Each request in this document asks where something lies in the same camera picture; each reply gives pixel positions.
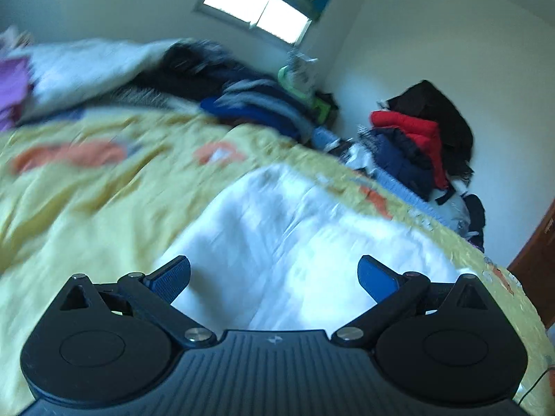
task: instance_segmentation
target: white cloth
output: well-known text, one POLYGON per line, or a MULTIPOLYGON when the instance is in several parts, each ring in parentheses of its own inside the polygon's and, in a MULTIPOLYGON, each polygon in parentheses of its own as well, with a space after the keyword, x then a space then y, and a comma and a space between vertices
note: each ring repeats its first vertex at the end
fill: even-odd
POLYGON ((34 88, 22 121, 78 105, 120 87, 155 67, 176 40, 151 44, 104 39, 40 44, 13 50, 9 57, 31 57, 34 88))
POLYGON ((459 274, 423 233, 361 216, 286 165, 248 173, 223 190, 157 263, 179 254, 191 282, 173 306, 224 329, 325 329, 329 335, 375 302, 357 279, 370 254, 432 281, 459 274))

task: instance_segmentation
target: red clothing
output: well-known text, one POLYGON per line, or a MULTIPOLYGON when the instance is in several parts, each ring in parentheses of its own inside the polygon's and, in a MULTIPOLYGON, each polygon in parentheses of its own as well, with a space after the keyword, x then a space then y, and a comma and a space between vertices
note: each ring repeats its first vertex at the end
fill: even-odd
POLYGON ((441 160, 441 138, 437 122, 405 116, 395 111, 374 111, 370 122, 376 128, 399 128, 412 139, 420 150, 432 160, 434 182, 439 189, 446 189, 449 182, 441 160))

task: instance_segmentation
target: yellow bedsheet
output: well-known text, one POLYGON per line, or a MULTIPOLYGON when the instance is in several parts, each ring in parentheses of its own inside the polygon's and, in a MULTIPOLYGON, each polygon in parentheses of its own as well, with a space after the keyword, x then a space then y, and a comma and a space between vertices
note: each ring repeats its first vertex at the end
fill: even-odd
MULTIPOLYGON (((129 271, 150 272, 154 260, 225 187, 245 173, 287 162, 322 182, 341 202, 377 216, 353 173, 334 158, 251 125, 228 130, 212 119, 148 111, 114 117, 26 127, 0 136, 0 414, 21 411, 32 396, 19 369, 19 353, 43 311, 71 274, 109 283, 129 271), (125 139, 140 150, 114 166, 95 169, 49 164, 14 176, 10 160, 37 143, 125 139), (226 166, 199 165, 193 152, 226 140, 245 156, 226 166)), ((386 191, 395 220, 414 224, 409 207, 386 191)), ((456 267, 482 278, 528 350, 522 389, 528 389, 555 358, 539 317, 521 289, 511 295, 496 277, 485 279, 483 255, 432 221, 426 231, 456 267)), ((517 398, 523 394, 519 391, 517 398)), ((548 381, 523 405, 531 414, 555 412, 548 381)))

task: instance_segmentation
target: white wall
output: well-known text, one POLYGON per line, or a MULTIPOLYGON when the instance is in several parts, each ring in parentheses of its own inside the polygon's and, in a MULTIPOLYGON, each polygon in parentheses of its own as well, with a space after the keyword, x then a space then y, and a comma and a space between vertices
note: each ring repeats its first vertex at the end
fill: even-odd
POLYGON ((486 253, 507 266, 555 196, 555 29, 507 0, 366 0, 326 84, 338 132, 422 79, 474 132, 486 253))
MULTIPOLYGON (((327 75, 364 0, 331 0, 318 24, 310 28, 301 50, 321 59, 327 75)), ((40 42, 86 37, 210 38, 260 70, 276 72, 287 60, 287 45, 264 39, 194 12, 198 0, 0 0, 0 29, 16 24, 40 42)))

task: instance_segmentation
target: purple cloth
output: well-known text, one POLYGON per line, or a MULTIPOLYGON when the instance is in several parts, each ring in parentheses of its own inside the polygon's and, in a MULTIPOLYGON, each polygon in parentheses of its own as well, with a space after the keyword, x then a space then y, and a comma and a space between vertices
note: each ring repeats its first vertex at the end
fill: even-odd
POLYGON ((15 107, 29 90, 29 58, 0 59, 0 131, 17 122, 15 107))

